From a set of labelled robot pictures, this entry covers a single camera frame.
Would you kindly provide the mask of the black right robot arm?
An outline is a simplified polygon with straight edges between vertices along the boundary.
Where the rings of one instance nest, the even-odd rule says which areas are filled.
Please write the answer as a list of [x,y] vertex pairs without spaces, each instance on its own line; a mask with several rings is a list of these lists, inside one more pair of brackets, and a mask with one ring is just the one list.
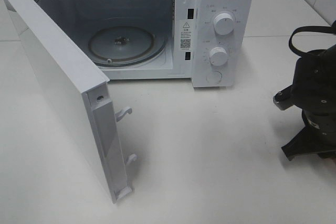
[[290,39],[290,50],[299,56],[293,82],[279,91],[273,102],[280,110],[295,105],[302,110],[304,128],[281,149],[287,159],[317,154],[335,157],[335,46],[301,51]]

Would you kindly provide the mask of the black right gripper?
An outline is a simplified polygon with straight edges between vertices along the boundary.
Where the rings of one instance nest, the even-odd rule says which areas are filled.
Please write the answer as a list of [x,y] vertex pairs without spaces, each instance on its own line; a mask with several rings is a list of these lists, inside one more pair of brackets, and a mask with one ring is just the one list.
[[311,154],[335,158],[335,113],[302,110],[302,119],[305,127],[281,147],[287,159]]

